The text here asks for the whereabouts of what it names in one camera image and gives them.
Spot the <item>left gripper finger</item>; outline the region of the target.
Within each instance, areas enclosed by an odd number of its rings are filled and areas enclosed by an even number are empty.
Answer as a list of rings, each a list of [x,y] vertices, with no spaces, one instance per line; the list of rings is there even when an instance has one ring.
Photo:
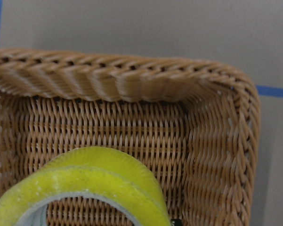
[[[171,226],[181,226],[181,220],[178,218],[171,219]]]

